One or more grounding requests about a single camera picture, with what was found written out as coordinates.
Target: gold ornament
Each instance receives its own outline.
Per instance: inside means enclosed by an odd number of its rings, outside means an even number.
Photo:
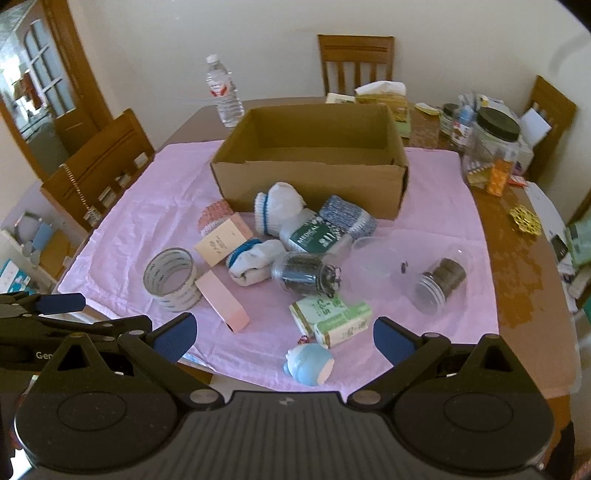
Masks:
[[[530,212],[523,205],[513,207],[509,210],[509,215],[511,215],[519,227],[519,230],[522,232],[530,233],[535,236],[540,236],[542,234],[540,218],[535,213]]]

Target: orange package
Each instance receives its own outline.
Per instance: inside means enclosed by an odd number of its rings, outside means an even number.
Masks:
[[[491,170],[491,179],[488,181],[486,191],[497,197],[502,197],[505,185],[513,169],[513,162],[498,158]]]

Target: black jar lid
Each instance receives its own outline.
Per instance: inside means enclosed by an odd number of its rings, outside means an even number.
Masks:
[[[506,142],[517,142],[521,133],[521,127],[515,120],[495,108],[481,108],[476,122],[491,135]]]
[[[447,116],[453,116],[453,112],[455,112],[457,109],[457,103],[446,103],[443,105],[443,113],[445,113]]]

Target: clear tape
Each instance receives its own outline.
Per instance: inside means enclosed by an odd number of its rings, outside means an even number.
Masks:
[[[167,280],[176,272],[187,270],[180,287],[164,292]],[[169,248],[156,255],[144,272],[144,287],[154,300],[173,313],[186,312],[203,296],[195,281],[198,271],[191,253],[183,248]]]

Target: pink box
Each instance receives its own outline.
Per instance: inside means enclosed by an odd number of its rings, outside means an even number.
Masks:
[[[240,332],[251,321],[244,307],[211,270],[198,278],[196,284],[231,331]]]

